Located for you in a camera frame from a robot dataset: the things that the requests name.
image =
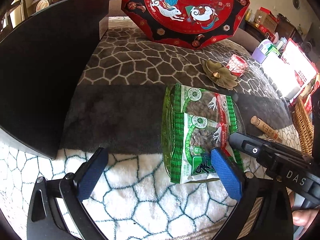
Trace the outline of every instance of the red box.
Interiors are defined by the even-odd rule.
[[[263,7],[260,7],[260,11],[263,11],[265,13],[267,13],[276,23],[279,23],[279,19],[277,19],[272,13],[270,10],[266,9],[266,8],[263,8]]]
[[[264,34],[269,34],[269,36],[270,36],[270,40],[272,41],[272,42],[274,42],[274,40],[275,40],[275,36],[274,36],[274,34],[268,29],[268,28],[266,28],[265,26],[263,26],[262,24],[260,24],[260,26],[259,26],[259,29],[264,33]]]
[[[232,75],[241,77],[244,71],[248,68],[248,63],[243,58],[233,54],[226,68],[230,70]]]

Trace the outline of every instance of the red hexagonal gift box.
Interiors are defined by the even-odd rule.
[[[249,0],[122,0],[122,10],[154,42],[200,49],[234,35]]]

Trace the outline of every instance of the bottle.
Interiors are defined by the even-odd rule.
[[[252,14],[252,10],[248,9],[247,12],[245,13],[245,20],[249,21],[250,20],[250,16]]]
[[[251,23],[254,22],[255,17],[256,17],[256,13],[252,13],[250,15],[249,22],[251,22]]]

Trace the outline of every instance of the red paper cup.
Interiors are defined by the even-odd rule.
[[[241,77],[244,71],[247,69],[247,67],[247,62],[236,54],[232,55],[227,65],[227,68],[230,70],[231,74],[233,74],[236,77]]]

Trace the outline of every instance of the red packaging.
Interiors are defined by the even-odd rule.
[[[319,88],[319,86],[320,86],[320,75],[317,74],[315,85],[313,86],[311,93],[308,95],[308,97],[304,103],[304,107],[307,111],[307,114],[310,114],[310,112],[312,111],[311,96],[313,95],[314,92],[316,92],[316,90]]]
[[[274,42],[274,40],[275,40],[275,36],[274,36],[274,34],[268,29],[268,28],[266,28],[265,26],[263,26],[262,24],[260,24],[260,26],[259,26],[259,29],[263,32],[263,33],[265,33],[265,34],[269,34],[269,37],[270,37],[270,40],[272,41],[272,42]]]
[[[202,49],[235,34],[249,0],[122,0],[121,9],[154,42]]]
[[[247,62],[236,54],[232,55],[229,63],[226,66],[226,68],[230,70],[231,74],[236,77],[241,77],[247,67]]]
[[[272,13],[270,10],[266,9],[266,8],[263,8],[263,7],[260,7],[260,11],[263,11],[265,13],[267,13],[276,23],[279,23],[279,19],[277,19]]]

